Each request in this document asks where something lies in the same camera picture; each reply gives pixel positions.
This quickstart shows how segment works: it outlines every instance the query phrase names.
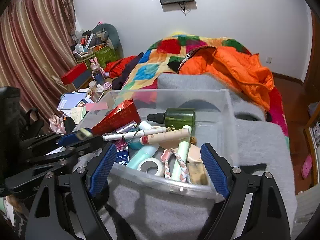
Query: red gift bag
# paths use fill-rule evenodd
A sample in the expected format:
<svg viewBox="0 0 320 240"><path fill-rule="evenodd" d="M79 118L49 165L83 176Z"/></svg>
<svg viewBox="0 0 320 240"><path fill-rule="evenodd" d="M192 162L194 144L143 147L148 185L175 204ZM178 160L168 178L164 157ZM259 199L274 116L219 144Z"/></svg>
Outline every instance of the red gift bag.
<svg viewBox="0 0 320 240"><path fill-rule="evenodd" d="M94 135L103 135L118 129L131 121L135 121L139 124L141 119L133 99L126 99L91 130Z"/></svg>

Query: white pen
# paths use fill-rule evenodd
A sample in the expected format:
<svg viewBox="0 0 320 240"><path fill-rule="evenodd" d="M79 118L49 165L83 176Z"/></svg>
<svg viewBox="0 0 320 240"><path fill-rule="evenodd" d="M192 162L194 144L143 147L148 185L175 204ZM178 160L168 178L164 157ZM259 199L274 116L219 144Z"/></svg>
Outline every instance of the white pen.
<svg viewBox="0 0 320 240"><path fill-rule="evenodd" d="M132 137L135 138L140 138L142 136L148 136L156 133L162 133L162 132L168 132L172 131L174 128L167 128L167 127L162 127L162 128L156 128L156 129L150 129L150 130L142 130L136 132L127 132L127 133L116 133L116 134L104 134L102 136L104 141L115 141L115 140L121 140L121 139L131 139Z"/></svg>

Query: red jacket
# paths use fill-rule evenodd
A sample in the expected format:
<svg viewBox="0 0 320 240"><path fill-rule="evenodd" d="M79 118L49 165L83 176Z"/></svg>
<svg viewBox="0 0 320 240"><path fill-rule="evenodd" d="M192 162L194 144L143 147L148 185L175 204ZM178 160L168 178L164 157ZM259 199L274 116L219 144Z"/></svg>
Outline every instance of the red jacket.
<svg viewBox="0 0 320 240"><path fill-rule="evenodd" d="M130 56L122 58L120 60L110 62L104 68L105 72L109 72L110 78L115 78L121 76L122 71L127 63L133 60L136 56Z"/></svg>
<svg viewBox="0 0 320 240"><path fill-rule="evenodd" d="M267 111L274 87L272 72L263 67L259 55L247 55L233 47L206 47L180 67L179 74L209 73L236 92L243 92Z"/></svg>

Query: striped curtain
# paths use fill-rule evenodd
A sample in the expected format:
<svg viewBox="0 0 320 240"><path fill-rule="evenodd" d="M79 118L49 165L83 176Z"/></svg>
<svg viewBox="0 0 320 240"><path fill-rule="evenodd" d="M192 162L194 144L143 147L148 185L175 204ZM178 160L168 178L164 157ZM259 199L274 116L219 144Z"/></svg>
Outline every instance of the striped curtain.
<svg viewBox="0 0 320 240"><path fill-rule="evenodd" d="M71 31L75 29L76 25L76 12L73 6L73 0L59 0L59 4L68 34L71 36Z"/></svg>
<svg viewBox="0 0 320 240"><path fill-rule="evenodd" d="M0 18L0 86L20 88L22 108L47 122L66 92L60 77L76 65L63 10L59 0L12 0Z"/></svg>

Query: pink slipper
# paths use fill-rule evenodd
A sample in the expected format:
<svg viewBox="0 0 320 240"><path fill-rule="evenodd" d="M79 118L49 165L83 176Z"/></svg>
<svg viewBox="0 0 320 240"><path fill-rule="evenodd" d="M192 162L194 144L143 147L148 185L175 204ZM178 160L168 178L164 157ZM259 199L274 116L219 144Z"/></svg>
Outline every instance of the pink slipper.
<svg viewBox="0 0 320 240"><path fill-rule="evenodd" d="M301 167L301 174L304 179L308 177L311 171L311 168L312 168L312 157L309 154L306 160L304 161L304 164Z"/></svg>

